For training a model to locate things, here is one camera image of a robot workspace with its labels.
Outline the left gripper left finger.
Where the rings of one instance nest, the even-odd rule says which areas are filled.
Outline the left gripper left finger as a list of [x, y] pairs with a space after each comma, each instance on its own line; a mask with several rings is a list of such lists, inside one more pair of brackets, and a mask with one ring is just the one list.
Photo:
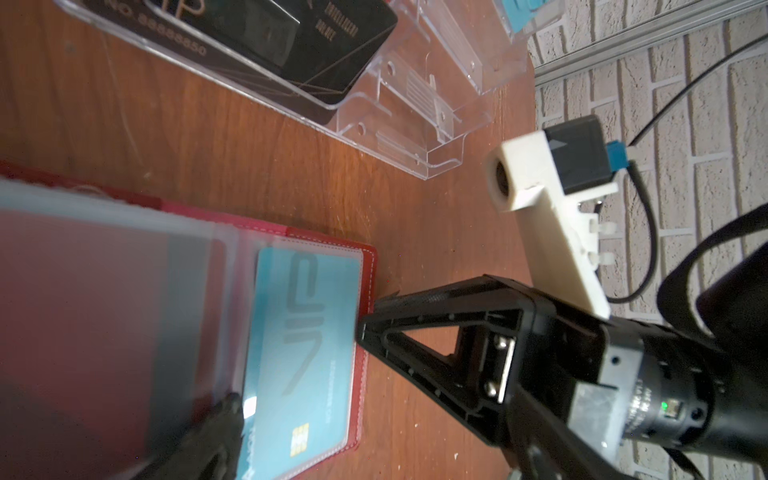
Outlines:
[[242, 397], [230, 393], [134, 479], [235, 479], [243, 427]]

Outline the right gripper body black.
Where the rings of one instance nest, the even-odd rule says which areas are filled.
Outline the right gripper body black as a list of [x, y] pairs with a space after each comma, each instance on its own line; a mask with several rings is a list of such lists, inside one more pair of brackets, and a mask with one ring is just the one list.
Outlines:
[[485, 335], [479, 436], [511, 444], [532, 417], [529, 393], [579, 440], [612, 461], [623, 439], [714, 454], [720, 426], [720, 354], [672, 329], [599, 320], [526, 289], [479, 300]]

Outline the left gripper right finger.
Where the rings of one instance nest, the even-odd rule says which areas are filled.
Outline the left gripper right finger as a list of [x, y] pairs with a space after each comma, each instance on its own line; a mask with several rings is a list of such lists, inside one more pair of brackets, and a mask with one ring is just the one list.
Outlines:
[[506, 459], [524, 479], [625, 479], [535, 397], [516, 386], [506, 410]]

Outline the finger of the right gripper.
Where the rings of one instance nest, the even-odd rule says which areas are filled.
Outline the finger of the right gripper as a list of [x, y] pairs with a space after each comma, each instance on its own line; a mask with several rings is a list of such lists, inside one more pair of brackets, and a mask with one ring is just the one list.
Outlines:
[[356, 340], [484, 443], [503, 446], [533, 320], [531, 288], [484, 275], [378, 301]]

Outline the red leather card wallet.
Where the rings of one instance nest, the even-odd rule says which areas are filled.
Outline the red leather card wallet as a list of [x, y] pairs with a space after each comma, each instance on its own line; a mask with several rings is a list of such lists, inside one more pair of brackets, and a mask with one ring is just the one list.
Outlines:
[[[371, 311], [368, 245], [3, 163], [2, 477], [134, 479], [228, 394], [243, 400], [269, 247], [360, 259], [355, 330]], [[292, 478], [360, 442], [355, 344], [348, 443]]]

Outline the clear acrylic card display stand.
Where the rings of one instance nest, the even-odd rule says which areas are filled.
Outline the clear acrylic card display stand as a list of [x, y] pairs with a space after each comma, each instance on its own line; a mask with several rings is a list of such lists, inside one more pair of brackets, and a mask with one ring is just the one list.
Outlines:
[[398, 16], [351, 92], [325, 124], [278, 111], [418, 178], [459, 166], [466, 137], [494, 117], [494, 92], [526, 73], [528, 42], [557, 22], [547, 1], [514, 33], [501, 1], [385, 1]]

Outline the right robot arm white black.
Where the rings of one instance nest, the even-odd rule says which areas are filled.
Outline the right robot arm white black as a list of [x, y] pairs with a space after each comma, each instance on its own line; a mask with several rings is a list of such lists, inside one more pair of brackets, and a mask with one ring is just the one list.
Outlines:
[[698, 298], [692, 267], [765, 229], [755, 210], [702, 241], [662, 282], [661, 325], [602, 320], [514, 280], [485, 275], [382, 300], [357, 343], [418, 387], [525, 479], [617, 479], [625, 439], [767, 463], [767, 251]]

